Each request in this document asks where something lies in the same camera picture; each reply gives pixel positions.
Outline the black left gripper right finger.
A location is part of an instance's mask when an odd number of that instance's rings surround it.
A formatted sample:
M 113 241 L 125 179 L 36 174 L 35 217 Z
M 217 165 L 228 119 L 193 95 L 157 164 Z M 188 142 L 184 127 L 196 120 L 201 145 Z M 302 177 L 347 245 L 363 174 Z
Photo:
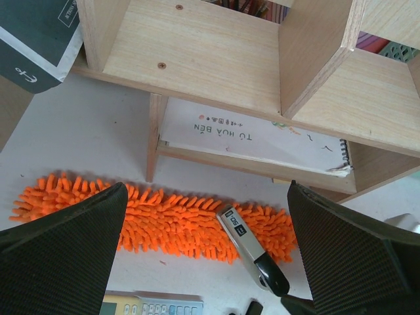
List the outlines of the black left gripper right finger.
M 339 205 L 292 181 L 289 212 L 311 299 L 290 314 L 418 314 L 419 234 Z

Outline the grey black stapler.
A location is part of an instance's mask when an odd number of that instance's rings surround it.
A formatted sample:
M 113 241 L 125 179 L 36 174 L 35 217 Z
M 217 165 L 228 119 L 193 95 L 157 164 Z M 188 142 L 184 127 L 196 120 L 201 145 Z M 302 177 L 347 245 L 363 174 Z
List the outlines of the grey black stapler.
M 217 211 L 216 218 L 253 281 L 263 290 L 282 297 L 289 293 L 290 285 L 274 259 L 263 249 L 257 237 L 233 205 Z

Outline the orange microfiber duster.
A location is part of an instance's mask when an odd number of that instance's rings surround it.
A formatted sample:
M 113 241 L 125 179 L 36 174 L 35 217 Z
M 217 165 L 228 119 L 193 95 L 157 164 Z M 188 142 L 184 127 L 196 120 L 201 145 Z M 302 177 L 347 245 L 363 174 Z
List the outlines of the orange microfiber duster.
M 71 181 L 65 174 L 41 177 L 28 186 L 14 202 L 10 220 L 34 221 L 77 204 L 107 188 L 100 179 Z M 200 257 L 233 263 L 239 254 L 222 229 L 216 212 L 225 203 L 202 196 L 167 195 L 162 189 L 140 189 L 126 185 L 128 202 L 118 249 L 138 253 L 162 250 L 165 254 Z M 233 204 L 262 248 L 276 263 L 292 261 L 297 239 L 290 215 L 257 203 Z

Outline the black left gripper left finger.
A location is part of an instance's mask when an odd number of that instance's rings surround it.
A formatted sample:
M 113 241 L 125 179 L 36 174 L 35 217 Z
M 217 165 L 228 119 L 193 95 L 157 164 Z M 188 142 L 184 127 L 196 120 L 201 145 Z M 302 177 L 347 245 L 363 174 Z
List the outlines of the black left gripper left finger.
M 2 314 L 99 314 L 125 219 L 122 182 L 1 231 Z

